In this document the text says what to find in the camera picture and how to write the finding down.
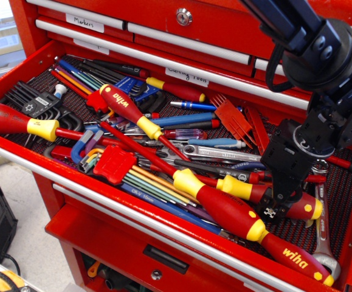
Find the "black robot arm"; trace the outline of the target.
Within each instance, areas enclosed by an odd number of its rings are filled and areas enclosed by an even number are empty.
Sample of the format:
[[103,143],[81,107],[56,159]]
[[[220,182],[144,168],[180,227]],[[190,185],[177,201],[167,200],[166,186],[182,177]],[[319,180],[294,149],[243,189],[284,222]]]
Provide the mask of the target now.
[[284,217],[302,197],[311,167],[352,145],[352,28],[316,14],[306,1],[245,1],[272,38],[266,83],[273,92],[312,92],[306,119],[283,120],[261,162],[272,174],[272,192],[257,212],[266,221]]

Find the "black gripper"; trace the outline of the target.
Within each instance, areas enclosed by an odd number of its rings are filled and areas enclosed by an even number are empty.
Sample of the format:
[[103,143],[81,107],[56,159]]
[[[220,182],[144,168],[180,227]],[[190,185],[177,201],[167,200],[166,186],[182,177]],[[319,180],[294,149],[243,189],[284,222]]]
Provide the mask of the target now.
[[325,157],[323,150],[312,148],[306,141],[301,128],[292,119],[282,120],[262,155],[261,162],[271,172],[273,183],[273,189],[264,191],[256,207],[262,220],[296,218],[303,197],[299,187],[316,160]]

